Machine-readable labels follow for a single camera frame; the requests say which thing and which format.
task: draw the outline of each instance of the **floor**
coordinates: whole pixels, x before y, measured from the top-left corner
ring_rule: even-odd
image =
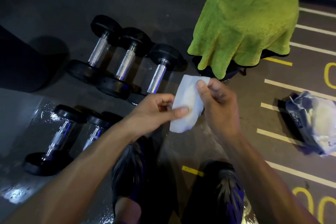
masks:
[[[312,10],[300,12],[299,26],[291,40],[291,54],[282,59],[287,63],[261,60],[257,67],[247,70],[247,76],[238,74],[226,84],[237,93],[241,127],[251,144],[321,223],[333,223],[336,205],[328,202],[336,203],[336,158],[308,153],[300,146],[296,133],[288,129],[283,119],[285,115],[279,112],[281,109],[276,107],[278,100],[302,89],[336,100],[335,67],[330,67],[328,76],[324,76],[326,65],[336,60],[336,1],[300,1],[302,8]],[[154,42],[170,44],[183,54],[189,62],[187,69],[167,73],[158,90],[175,94],[184,74],[198,75],[187,48],[204,2],[0,0],[0,24],[44,54],[59,51],[41,47],[41,41],[53,39],[70,53],[71,59],[84,61],[97,41],[90,30],[91,20],[97,14],[108,15],[122,27],[138,27]],[[113,58],[108,70],[115,73],[124,51],[117,48],[110,50],[110,54]],[[141,86],[144,92],[155,68],[149,59],[136,60],[128,80]],[[62,73],[52,85],[33,94],[0,89],[0,99],[0,220],[53,178],[28,175],[22,171],[21,163],[27,154],[47,148],[58,127],[58,121],[51,116],[57,104],[83,105],[121,116],[133,109],[126,101],[104,95]],[[79,153],[90,129],[90,125],[84,125],[72,152],[74,156]],[[223,159],[225,152],[214,141],[202,117],[188,132],[173,134],[163,127],[153,137],[163,139],[157,163],[168,170],[167,180],[176,185],[173,200],[177,200],[178,205],[174,211],[181,217],[197,177],[183,171],[182,167],[201,171],[207,160]],[[111,195],[106,191],[110,191],[109,177],[98,189],[83,223],[113,220]]]

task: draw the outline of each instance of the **yellow number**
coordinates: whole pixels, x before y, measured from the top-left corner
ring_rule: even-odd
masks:
[[[336,66],[336,63],[328,63],[324,68],[324,81],[326,85],[328,85],[330,88],[336,90],[336,86],[332,85],[329,81],[329,69],[331,66]]]
[[[310,194],[310,192],[308,190],[306,190],[305,188],[301,188],[301,187],[296,187],[293,189],[293,194],[296,196],[297,193],[302,192],[307,196],[307,200],[308,200],[308,211],[314,215],[314,201],[313,201],[313,197]]]
[[[324,197],[321,199],[319,205],[318,205],[318,210],[317,210],[317,220],[321,223],[324,224],[323,222],[323,215],[324,215],[324,206],[326,203],[332,202],[336,206],[336,199],[332,197]]]

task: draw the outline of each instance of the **shoe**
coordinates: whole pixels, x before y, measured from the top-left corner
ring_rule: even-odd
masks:
[[[140,137],[129,144],[112,168],[112,208],[120,197],[128,197],[140,206],[144,201],[144,190],[148,179],[145,159],[145,140]]]
[[[182,223],[241,224],[244,190],[233,166],[215,161],[203,172],[194,184]]]

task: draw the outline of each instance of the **white floor stripe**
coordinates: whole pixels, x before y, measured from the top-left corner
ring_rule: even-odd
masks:
[[[300,11],[336,18],[336,14],[300,7]]]
[[[295,145],[307,148],[307,146],[303,142],[301,142],[299,140],[295,140],[295,139],[290,138],[290,137],[282,136],[282,135],[272,133],[272,132],[269,132],[269,131],[266,131],[266,130],[263,130],[263,129],[260,129],[260,128],[257,128],[257,133],[265,135],[265,136],[269,136],[269,137],[272,137],[272,138],[275,138],[275,139],[279,139],[279,140],[287,142],[287,143],[291,143],[291,144],[295,144]],[[330,155],[336,157],[336,152],[333,152]]]
[[[261,103],[260,106],[264,107],[264,108],[267,108],[267,109],[271,109],[271,110],[277,111],[277,112],[287,112],[285,109],[279,108],[279,107],[274,106],[274,105],[269,105],[269,104]]]
[[[336,32],[328,31],[328,30],[324,30],[324,29],[313,28],[313,27],[308,27],[308,26],[299,25],[299,24],[297,24],[295,27],[296,27],[296,28],[305,29],[305,30],[310,30],[310,31],[319,32],[319,33],[326,34],[326,35],[333,35],[333,36],[336,36]]]
[[[332,182],[332,181],[329,181],[329,180],[326,180],[326,179],[323,179],[323,178],[320,178],[320,177],[317,177],[317,176],[314,176],[314,175],[306,174],[304,172],[297,171],[297,170],[291,169],[289,167],[284,167],[282,165],[275,164],[275,163],[272,163],[272,162],[269,162],[269,161],[266,161],[266,163],[269,164],[270,167],[272,167],[274,169],[286,172],[286,173],[291,174],[291,175],[299,176],[299,177],[302,177],[304,179],[311,180],[313,182],[317,182],[317,183],[320,183],[320,184],[323,184],[323,185],[326,185],[326,186],[329,186],[329,187],[332,187],[332,188],[336,189],[336,182]]]
[[[325,98],[325,99],[330,99],[332,101],[336,101],[336,97],[330,96],[330,95],[326,95],[326,94],[322,94],[322,93],[319,93],[319,92],[316,92],[316,91],[306,90],[306,89],[303,89],[303,88],[295,87],[295,86],[284,84],[284,83],[281,83],[281,82],[271,81],[271,80],[268,80],[268,79],[265,79],[264,82],[268,83],[268,84],[275,85],[275,86],[279,86],[279,87],[282,87],[282,88],[285,88],[285,89],[289,89],[289,90],[294,90],[294,91],[299,91],[299,92],[302,92],[304,90],[305,91],[309,91],[311,94],[313,94],[313,95],[315,95],[317,97]]]
[[[325,53],[325,54],[330,54],[330,55],[336,56],[336,52],[333,52],[333,51],[330,51],[330,50],[321,49],[321,48],[316,48],[316,47],[309,46],[309,45],[298,44],[298,43],[293,43],[293,42],[289,42],[289,45],[292,45],[292,46],[295,46],[295,47],[298,47],[298,48],[303,48],[303,49],[315,51],[315,52],[321,52],[321,53]]]

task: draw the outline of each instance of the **dumbbell handle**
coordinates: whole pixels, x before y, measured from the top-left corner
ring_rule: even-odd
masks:
[[[96,47],[94,48],[87,62],[89,63],[90,66],[95,67],[96,64],[98,63],[100,57],[104,53],[106,46],[108,45],[108,42],[107,42],[108,37],[109,37],[109,33],[105,31],[105,33],[103,33],[103,35],[101,35],[101,37],[99,38],[96,44]]]
[[[147,90],[147,94],[154,94],[157,92],[161,80],[166,72],[167,65],[169,64],[168,60],[162,59],[160,64],[157,66],[155,74]]]
[[[59,130],[54,135],[51,143],[49,144],[49,149],[47,153],[42,157],[43,161],[50,160],[53,156],[53,153],[58,150],[64,143],[65,139],[68,136],[68,132],[71,128],[71,121],[66,120],[64,124],[59,127]]]
[[[120,66],[119,66],[119,69],[118,69],[118,71],[115,75],[115,77],[117,79],[122,81],[127,76],[128,70],[133,64],[136,49],[137,49],[137,43],[133,42],[129,46],[129,48],[128,48],[128,50],[127,50],[127,52],[126,52],[126,54],[123,58],[123,61],[121,62]]]
[[[94,141],[96,141],[102,132],[102,128],[99,126],[96,126],[94,128],[94,131],[90,134],[90,138],[86,140],[86,143],[83,147],[83,150],[85,150],[87,147],[89,147]]]

